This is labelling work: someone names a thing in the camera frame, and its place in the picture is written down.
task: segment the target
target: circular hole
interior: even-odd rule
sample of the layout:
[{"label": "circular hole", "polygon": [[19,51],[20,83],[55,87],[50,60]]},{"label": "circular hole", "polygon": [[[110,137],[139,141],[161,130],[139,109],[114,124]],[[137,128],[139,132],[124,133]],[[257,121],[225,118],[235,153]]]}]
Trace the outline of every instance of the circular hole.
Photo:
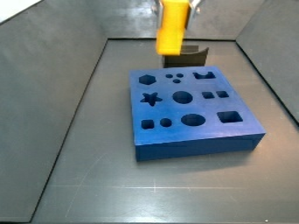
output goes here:
[{"label": "circular hole", "polygon": [[201,126],[206,123],[206,118],[202,115],[190,114],[182,117],[182,123],[187,126]]},{"label": "circular hole", "polygon": [[174,82],[174,83],[181,83],[182,81],[181,81],[181,80],[173,80],[173,82]]},{"label": "circular hole", "polygon": [[161,124],[162,124],[162,126],[165,126],[166,128],[169,128],[169,127],[173,126],[174,123],[173,123],[173,120],[171,119],[165,118],[165,119],[162,119]]},{"label": "circular hole", "polygon": [[193,95],[185,91],[179,91],[173,94],[173,99],[182,104],[187,104],[193,101]]}]

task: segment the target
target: blue foam block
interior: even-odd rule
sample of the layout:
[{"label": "blue foam block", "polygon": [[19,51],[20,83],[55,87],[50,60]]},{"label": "blue foam block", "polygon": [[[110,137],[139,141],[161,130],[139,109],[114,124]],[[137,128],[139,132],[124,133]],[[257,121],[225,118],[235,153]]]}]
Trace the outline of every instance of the blue foam block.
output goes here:
[{"label": "blue foam block", "polygon": [[138,161],[254,150],[266,134],[215,66],[130,72]]}]

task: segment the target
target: gray metal floor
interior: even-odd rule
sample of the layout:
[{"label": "gray metal floor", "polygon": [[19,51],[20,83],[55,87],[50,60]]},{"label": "gray metal floor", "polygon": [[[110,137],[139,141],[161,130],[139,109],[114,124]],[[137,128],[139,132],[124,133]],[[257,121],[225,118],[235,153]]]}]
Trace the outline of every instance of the gray metal floor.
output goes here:
[{"label": "gray metal floor", "polygon": [[257,149],[138,163],[128,70],[161,57],[108,41],[32,222],[299,222],[298,127],[237,44],[198,43],[267,130]]}]

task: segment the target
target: star-shaped hole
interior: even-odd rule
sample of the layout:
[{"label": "star-shaped hole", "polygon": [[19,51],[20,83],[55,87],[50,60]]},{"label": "star-shaped hole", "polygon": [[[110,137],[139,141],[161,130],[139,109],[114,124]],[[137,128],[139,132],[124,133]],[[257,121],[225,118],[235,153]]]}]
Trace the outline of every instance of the star-shaped hole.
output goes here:
[{"label": "star-shaped hole", "polygon": [[157,102],[161,102],[163,100],[162,98],[158,97],[158,93],[143,94],[143,95],[145,95],[145,99],[142,100],[142,102],[149,102],[151,106],[154,106]]}]

